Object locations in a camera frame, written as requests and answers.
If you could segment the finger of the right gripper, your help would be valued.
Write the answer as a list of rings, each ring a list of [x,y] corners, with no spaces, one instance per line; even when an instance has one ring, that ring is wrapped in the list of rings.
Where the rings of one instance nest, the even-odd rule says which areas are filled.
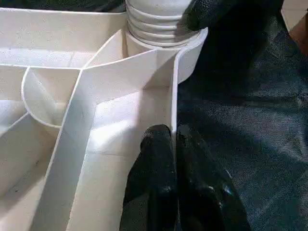
[[[229,0],[192,0],[178,26],[189,31],[199,31],[207,27],[218,30],[224,26],[224,17],[229,11]]]

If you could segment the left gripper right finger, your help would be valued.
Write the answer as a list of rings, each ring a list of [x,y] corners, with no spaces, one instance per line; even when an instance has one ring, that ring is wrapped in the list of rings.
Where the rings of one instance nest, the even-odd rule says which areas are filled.
[[[182,230],[251,230],[229,173],[199,132],[187,125],[178,127],[176,163]]]

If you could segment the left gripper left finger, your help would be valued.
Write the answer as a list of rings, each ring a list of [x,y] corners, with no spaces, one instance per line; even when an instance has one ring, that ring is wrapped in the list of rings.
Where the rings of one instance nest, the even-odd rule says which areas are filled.
[[[171,132],[149,127],[129,171],[122,206],[124,231],[173,231],[178,221],[178,193]]]

